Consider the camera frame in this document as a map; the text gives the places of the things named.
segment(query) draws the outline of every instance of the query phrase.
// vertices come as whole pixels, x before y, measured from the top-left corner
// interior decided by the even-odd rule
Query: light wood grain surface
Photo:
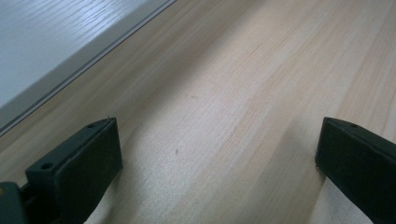
[[[332,223],[322,119],[395,142],[395,94],[395,1],[178,0],[0,138],[0,179],[110,116],[124,168],[89,223]]]

